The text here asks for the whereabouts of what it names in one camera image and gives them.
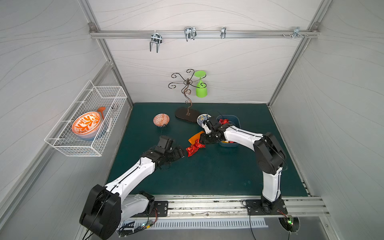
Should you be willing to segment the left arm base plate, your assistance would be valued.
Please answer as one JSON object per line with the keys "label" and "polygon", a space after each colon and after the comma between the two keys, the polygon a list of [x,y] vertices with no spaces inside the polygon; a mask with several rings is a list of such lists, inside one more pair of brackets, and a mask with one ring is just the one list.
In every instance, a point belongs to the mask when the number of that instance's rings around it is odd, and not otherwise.
{"label": "left arm base plate", "polygon": [[168,207],[168,201],[154,201],[145,212],[133,215],[131,218],[167,217]]}

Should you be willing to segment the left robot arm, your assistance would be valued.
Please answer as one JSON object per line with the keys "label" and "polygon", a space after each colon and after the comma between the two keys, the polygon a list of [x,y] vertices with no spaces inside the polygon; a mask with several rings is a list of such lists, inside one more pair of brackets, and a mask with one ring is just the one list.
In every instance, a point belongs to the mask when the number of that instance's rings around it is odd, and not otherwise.
{"label": "left robot arm", "polygon": [[175,162],[186,156],[181,147],[162,150],[155,146],[144,152],[139,160],[124,174],[105,186],[95,185],[89,192],[80,215],[80,225],[102,240],[107,240],[122,221],[144,213],[152,204],[152,195],[140,192],[129,197],[132,190],[162,165]]}

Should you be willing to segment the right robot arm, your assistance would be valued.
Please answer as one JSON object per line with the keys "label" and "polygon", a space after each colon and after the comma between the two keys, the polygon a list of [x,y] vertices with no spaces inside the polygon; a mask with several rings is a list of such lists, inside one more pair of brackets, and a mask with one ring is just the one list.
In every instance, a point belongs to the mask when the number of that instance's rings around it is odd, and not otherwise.
{"label": "right robot arm", "polygon": [[275,203],[281,197],[281,175],[286,154],[272,133],[252,133],[232,124],[223,125],[212,118],[203,121],[202,127],[205,132],[200,135],[199,141],[203,145],[229,141],[253,150],[263,172],[262,199]]}

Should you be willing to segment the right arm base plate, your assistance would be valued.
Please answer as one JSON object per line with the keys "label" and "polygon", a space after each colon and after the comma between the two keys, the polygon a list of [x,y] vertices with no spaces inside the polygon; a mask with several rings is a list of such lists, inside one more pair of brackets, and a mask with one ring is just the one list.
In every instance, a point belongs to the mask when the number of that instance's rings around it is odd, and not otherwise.
{"label": "right arm base plate", "polygon": [[242,205],[249,216],[287,216],[288,211],[283,199],[278,198],[275,202],[265,199],[242,200]]}

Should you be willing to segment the blue plastic storage box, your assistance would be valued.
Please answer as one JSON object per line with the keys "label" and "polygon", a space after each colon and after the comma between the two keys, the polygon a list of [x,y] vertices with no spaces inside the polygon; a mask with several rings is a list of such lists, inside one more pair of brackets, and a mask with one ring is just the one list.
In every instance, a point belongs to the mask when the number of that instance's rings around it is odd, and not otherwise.
{"label": "blue plastic storage box", "polygon": [[[219,121],[219,119],[228,119],[230,121],[229,124],[232,124],[232,126],[230,126],[228,128],[228,130],[231,130],[230,131],[230,140],[223,140],[223,141],[233,141],[233,133],[235,132],[234,130],[234,127],[236,128],[240,128],[241,127],[241,124],[240,124],[240,120],[237,116],[235,115],[219,115],[217,116],[217,121]],[[238,147],[239,144],[236,142],[236,141],[233,141],[235,142],[234,144],[223,144],[221,142],[219,142],[219,145],[221,147],[224,147],[224,148],[235,148],[235,147]]]}

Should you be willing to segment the red tea bag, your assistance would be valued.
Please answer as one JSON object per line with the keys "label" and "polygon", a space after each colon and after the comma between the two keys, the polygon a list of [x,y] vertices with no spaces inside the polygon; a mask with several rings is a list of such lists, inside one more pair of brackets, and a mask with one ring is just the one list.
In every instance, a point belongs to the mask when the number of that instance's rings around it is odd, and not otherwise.
{"label": "red tea bag", "polygon": [[186,148],[188,157],[193,156],[199,149],[205,148],[206,145],[202,144],[200,140],[196,139],[195,143]]}
{"label": "red tea bag", "polygon": [[219,119],[219,123],[222,125],[229,124],[230,121],[228,119]]}

